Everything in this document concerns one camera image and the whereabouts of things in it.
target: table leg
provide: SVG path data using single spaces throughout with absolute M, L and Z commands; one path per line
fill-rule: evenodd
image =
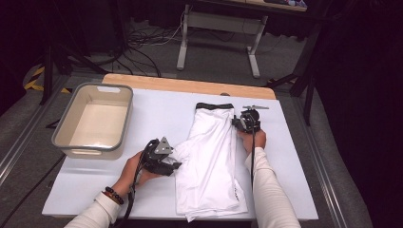
M 258 63 L 257 63 L 256 57 L 255 57 L 255 52 L 256 52 L 256 49 L 258 48 L 261 35 L 264 31 L 264 27 L 266 26 L 266 22 L 267 22 L 267 16 L 263 16 L 261 18 L 261 24 L 259 25 L 259 28 L 258 28 L 258 33 L 255 36 L 255 43 L 253 44 L 252 47 L 247 47 L 249 62 L 251 64 L 252 74 L 253 74 L 254 78 L 260 77 Z
M 186 59 L 188 19 L 189 19 L 189 5 L 186 5 L 184 7 L 183 21 L 182 21 L 182 42 L 181 42 L 181 49 L 179 50 L 179 57 L 177 63 L 178 70 L 184 69 L 184 60 Z

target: folded garment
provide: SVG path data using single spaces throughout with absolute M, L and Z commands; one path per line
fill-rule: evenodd
M 247 212 L 235 179 L 236 129 L 231 104 L 197 104 L 187 141 L 172 157 L 182 166 L 175 174 L 177 213 L 195 218 Z

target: hand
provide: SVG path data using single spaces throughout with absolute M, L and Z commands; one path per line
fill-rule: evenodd
M 245 147 L 245 150 L 249 155 L 252 152 L 253 135 L 242 131 L 238 131 L 238 135 L 243 139 L 243 147 Z M 255 133 L 255 147 L 261 147 L 264 149 L 264 146 L 266 146 L 266 133 L 263 130 L 260 130 Z
M 119 194 L 119 196 L 123 197 L 125 194 L 130 192 L 130 186 L 133 184 L 134 175 L 142 153 L 143 151 L 137 153 L 135 156 L 127 160 L 125 167 L 122 170 L 121 176 L 119 177 L 118 181 L 116 181 L 116 183 L 112 186 L 113 190 L 115 190 L 115 192 Z M 143 173 L 140 176 L 139 185 L 137 185 L 137 187 L 142 186 L 148 180 L 161 176 L 158 174 L 150 173 L 145 169 L 143 169 L 142 172 Z

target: wrist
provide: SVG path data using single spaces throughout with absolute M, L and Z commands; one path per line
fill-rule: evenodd
M 112 188 L 119 196 L 124 196 L 130 192 L 130 183 L 124 180 L 118 180 L 113 184 Z

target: white cloth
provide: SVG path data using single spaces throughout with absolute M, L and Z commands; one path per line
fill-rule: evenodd
M 251 171 L 251 155 L 245 161 Z M 253 198 L 259 228 L 300 227 L 294 208 L 260 147 L 255 149 Z
M 98 194 L 95 201 L 86 210 L 75 217 L 65 227 L 67 228 L 106 228 L 115 222 L 121 206 L 105 196 Z
M 195 218 L 247 212 L 235 179 L 236 129 L 234 108 L 196 109 L 187 141 L 175 147 L 182 162 L 175 174 L 178 215 Z

